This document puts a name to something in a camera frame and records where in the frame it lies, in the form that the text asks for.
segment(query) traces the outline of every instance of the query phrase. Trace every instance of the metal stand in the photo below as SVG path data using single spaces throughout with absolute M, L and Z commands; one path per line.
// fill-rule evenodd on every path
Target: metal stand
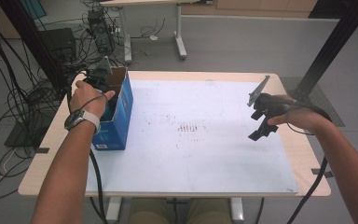
M 66 94 L 67 80 L 59 64 L 40 38 L 34 20 L 23 7 L 21 1 L 0 0 L 0 7 L 10 19 L 14 28 L 16 28 L 29 51 L 34 55 L 54 90 L 59 93 L 60 99 L 62 99 Z
M 313 61 L 310 69 L 294 91 L 289 94 L 300 101 L 306 101 L 313 87 L 327 70 L 330 63 L 336 58 L 342 47 L 347 43 L 358 27 L 358 0 L 353 1 L 339 20 L 336 28 L 324 43 L 319 54 Z
M 242 198 L 230 198 L 230 204 L 232 223 L 242 224 L 244 222 Z
M 126 64 L 129 64 L 132 61 L 132 53 L 131 53 L 131 38 L 130 35 L 127 33 L 127 29 L 125 25 L 126 15 L 123 7 L 118 7 L 117 9 L 121 20 L 121 31 L 123 32 L 123 38 L 124 38 L 124 62 Z
M 185 49 L 185 45 L 183 44 L 183 40 L 182 40 L 182 6 L 180 3 L 176 4 L 176 8 L 177 8 L 177 20 L 176 20 L 176 31 L 173 32 L 173 34 L 175 35 L 175 39 L 176 39 L 176 45 L 178 46 L 179 49 L 179 55 L 182 59 L 185 59 L 187 56 L 186 53 L 186 49 Z
M 120 213 L 121 197 L 112 197 L 109 199 L 107 206 L 106 220 L 109 224 L 118 223 L 118 215 Z

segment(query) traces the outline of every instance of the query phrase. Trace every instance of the cardboard box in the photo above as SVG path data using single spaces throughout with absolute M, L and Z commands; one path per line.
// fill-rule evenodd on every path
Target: cardboard box
M 116 94 L 101 117 L 101 130 L 92 138 L 92 144 L 96 150 L 124 150 L 133 102 L 127 68 L 112 68 L 112 75 L 106 81 Z

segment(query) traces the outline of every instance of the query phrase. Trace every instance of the black pole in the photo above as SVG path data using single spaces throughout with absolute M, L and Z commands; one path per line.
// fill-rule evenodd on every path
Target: black pole
M 66 94 L 67 81 L 59 64 L 41 40 L 34 20 L 28 14 L 21 0 L 0 0 L 3 9 L 21 39 L 34 55 L 60 99 Z
M 332 34 L 324 43 L 306 75 L 302 78 L 295 90 L 289 94 L 300 101 L 305 101 L 312 92 L 316 83 L 322 77 L 328 66 L 336 58 L 342 47 L 347 43 L 358 27 L 358 0 L 352 1 Z

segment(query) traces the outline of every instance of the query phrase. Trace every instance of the person's right hand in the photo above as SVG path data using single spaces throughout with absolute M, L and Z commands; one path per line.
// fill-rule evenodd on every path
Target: person's right hand
M 106 97 L 101 96 L 99 91 L 96 91 L 90 84 L 78 80 L 76 82 L 77 89 L 75 90 L 74 95 L 72 96 L 72 100 L 70 102 L 71 112 L 81 108 L 90 112 L 91 114 L 100 118 L 103 115 L 105 110 L 107 101 L 110 100 L 113 95 L 115 95 L 114 91 L 108 91 L 104 95 Z
M 287 95 L 279 95 L 284 100 L 293 100 Z M 323 116 L 315 113 L 307 108 L 291 106 L 286 114 L 271 118 L 267 121 L 268 125 L 280 125 L 283 123 L 291 123 L 297 128 L 308 130 L 314 133 L 318 127 L 324 126 L 325 122 L 330 122 Z

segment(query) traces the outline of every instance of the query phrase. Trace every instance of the smartwatch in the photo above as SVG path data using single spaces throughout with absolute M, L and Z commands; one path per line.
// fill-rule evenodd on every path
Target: smartwatch
M 76 110 L 70 114 L 64 123 L 64 127 L 69 131 L 83 120 L 88 120 L 95 125 L 94 134 L 97 134 L 100 131 L 100 119 L 85 110 Z

